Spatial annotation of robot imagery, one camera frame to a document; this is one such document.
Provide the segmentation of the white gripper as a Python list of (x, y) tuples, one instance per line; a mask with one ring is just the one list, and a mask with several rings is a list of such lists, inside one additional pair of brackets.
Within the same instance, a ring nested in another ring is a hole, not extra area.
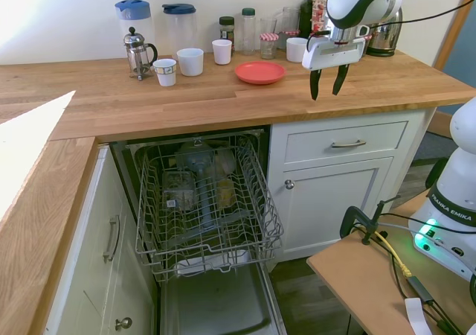
[(331, 39), (320, 36), (309, 40), (309, 46), (304, 51), (302, 66), (311, 71), (309, 86), (311, 97), (314, 101), (318, 98), (321, 69), (337, 67), (338, 73), (333, 84), (332, 93), (338, 95), (347, 72), (352, 63), (357, 63), (363, 54), (365, 38), (356, 38), (353, 41), (338, 45)]

